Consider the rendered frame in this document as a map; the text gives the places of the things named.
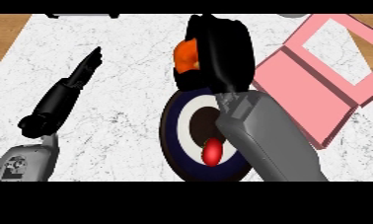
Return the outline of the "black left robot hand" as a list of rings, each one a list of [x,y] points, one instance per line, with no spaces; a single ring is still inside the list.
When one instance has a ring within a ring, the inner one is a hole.
[[[60,78],[44,94],[32,114],[25,116],[17,127],[22,135],[38,138],[56,133],[69,116],[79,91],[87,84],[95,68],[101,64],[100,47],[97,47],[78,63],[70,75]]]

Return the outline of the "pale appliance with black feet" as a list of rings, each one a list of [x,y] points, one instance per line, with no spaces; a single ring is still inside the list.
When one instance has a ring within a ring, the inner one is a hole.
[[[50,19],[57,19],[59,17],[109,17],[110,19],[118,19],[119,14],[45,14]]]

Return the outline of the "orange squash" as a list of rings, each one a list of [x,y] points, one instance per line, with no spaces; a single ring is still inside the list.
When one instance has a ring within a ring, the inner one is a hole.
[[[182,40],[174,49],[174,63],[178,73],[199,69],[196,39]]]

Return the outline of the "pink cardboard box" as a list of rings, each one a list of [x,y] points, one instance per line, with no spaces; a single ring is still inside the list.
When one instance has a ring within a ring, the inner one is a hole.
[[[328,145],[356,107],[373,101],[373,72],[352,85],[303,48],[328,20],[373,44],[373,28],[349,14],[311,14],[258,64],[252,81],[284,108],[315,149]]]

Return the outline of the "red tomato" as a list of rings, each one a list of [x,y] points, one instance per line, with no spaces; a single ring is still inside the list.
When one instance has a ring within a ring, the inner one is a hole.
[[[216,138],[207,138],[203,143],[200,159],[207,167],[218,165],[222,156],[222,144]]]

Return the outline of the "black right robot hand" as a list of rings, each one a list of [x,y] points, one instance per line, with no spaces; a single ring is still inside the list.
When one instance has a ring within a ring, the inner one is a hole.
[[[174,78],[181,91],[207,88],[213,94],[246,92],[255,75],[253,46],[246,26],[210,14],[191,15],[185,39],[196,39],[199,69]]]

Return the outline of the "navy and white plate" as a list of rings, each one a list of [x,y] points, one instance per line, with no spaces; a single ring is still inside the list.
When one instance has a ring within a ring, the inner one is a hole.
[[[159,139],[168,164],[187,182],[237,182],[252,169],[216,129],[218,116],[215,97],[206,88],[174,93],[160,116]],[[215,138],[222,147],[213,167],[205,165],[200,157],[209,138]]]

